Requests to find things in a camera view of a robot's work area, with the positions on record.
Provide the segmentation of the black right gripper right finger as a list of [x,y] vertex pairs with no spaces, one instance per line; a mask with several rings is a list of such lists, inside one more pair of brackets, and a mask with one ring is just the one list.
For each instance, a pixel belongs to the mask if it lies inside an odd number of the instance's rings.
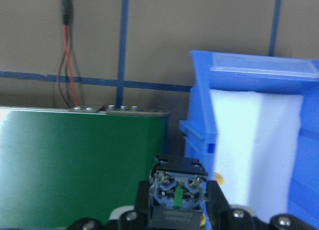
[[208,181],[206,212],[214,230],[253,230],[251,214],[241,206],[230,206],[219,184]]

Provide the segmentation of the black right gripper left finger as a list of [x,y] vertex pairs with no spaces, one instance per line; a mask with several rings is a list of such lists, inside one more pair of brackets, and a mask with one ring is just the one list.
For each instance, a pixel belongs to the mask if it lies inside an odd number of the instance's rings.
[[119,230],[149,230],[149,183],[141,181],[138,184],[135,204],[132,210],[120,215]]

